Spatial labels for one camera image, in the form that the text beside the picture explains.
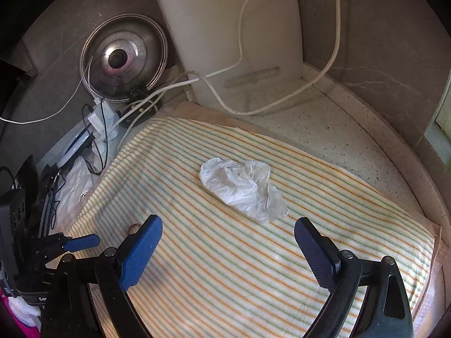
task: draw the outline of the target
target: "white panel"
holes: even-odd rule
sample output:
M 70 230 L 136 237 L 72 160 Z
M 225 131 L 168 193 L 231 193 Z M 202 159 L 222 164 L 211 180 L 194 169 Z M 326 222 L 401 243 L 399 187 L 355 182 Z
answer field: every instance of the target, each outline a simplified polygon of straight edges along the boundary
M 208 74 L 237 61 L 238 16 L 244 1 L 160 0 L 185 69 Z M 225 102 L 230 96 L 243 91 L 267 88 L 302 77 L 297 0 L 251 0 L 244 14 L 242 29 L 243 62 L 211 78 Z M 279 72 L 271 78 L 233 88 L 225 87 L 228 79 L 275 66 L 279 67 Z M 204 83 L 195 83 L 193 89 L 201 105 L 210 106 L 216 102 Z

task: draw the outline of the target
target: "blue gripper pad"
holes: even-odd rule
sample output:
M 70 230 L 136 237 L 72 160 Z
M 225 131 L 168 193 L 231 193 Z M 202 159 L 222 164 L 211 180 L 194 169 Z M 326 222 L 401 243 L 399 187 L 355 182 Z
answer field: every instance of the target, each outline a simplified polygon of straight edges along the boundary
M 91 234 L 67 240 L 63 245 L 63 249 L 73 253 L 78 252 L 79 250 L 93 248 L 99 244 L 100 238 L 96 234 Z
M 306 217 L 296 221 L 295 239 L 319 285 L 332 293 L 341 265 L 338 248 L 329 238 L 321 236 Z
M 163 221 L 150 215 L 136 234 L 127 236 L 118 249 L 118 262 L 122 273 L 119 284 L 126 292 L 138 283 L 141 274 L 163 235 Z

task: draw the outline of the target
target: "crumpled white plastic bag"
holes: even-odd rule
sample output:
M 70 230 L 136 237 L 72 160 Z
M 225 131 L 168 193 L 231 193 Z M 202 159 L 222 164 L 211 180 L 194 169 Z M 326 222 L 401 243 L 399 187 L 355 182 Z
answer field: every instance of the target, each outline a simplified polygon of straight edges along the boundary
M 269 183 L 271 168 L 256 160 L 237 163 L 213 158 L 202 164 L 200 180 L 225 204 L 261 223 L 288 214 L 282 193 Z

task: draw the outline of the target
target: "brown object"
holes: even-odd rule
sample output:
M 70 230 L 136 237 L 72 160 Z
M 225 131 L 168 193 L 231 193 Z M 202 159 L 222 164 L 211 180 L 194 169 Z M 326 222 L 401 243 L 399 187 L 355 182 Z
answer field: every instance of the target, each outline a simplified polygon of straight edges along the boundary
M 129 235 L 135 234 L 140 227 L 141 227 L 140 223 L 134 223 L 132 226 L 129 227 L 129 231 L 127 232 L 127 234 Z

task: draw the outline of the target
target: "gray wall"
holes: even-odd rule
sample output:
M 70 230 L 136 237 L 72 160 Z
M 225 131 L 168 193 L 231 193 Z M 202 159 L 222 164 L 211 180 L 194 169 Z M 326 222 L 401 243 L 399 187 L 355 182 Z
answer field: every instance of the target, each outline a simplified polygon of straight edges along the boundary
M 299 0 L 304 60 L 322 69 L 335 37 L 335 0 Z M 342 0 L 341 47 L 329 71 L 414 148 L 443 95 L 451 39 L 425 0 Z

